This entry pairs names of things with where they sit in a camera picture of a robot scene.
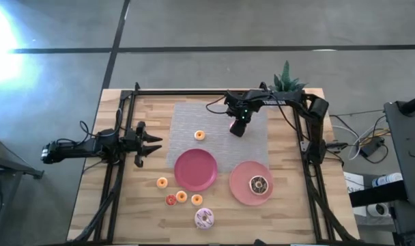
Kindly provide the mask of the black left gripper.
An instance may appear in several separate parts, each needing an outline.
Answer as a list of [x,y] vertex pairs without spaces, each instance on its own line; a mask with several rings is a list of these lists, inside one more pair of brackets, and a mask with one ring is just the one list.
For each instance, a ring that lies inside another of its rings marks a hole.
[[124,152],[136,152],[134,164],[137,167],[143,167],[142,156],[148,156],[162,147],[161,145],[143,145],[144,141],[147,143],[162,141],[161,137],[152,136],[145,131],[145,123],[143,121],[138,122],[135,128],[128,127],[120,141]]

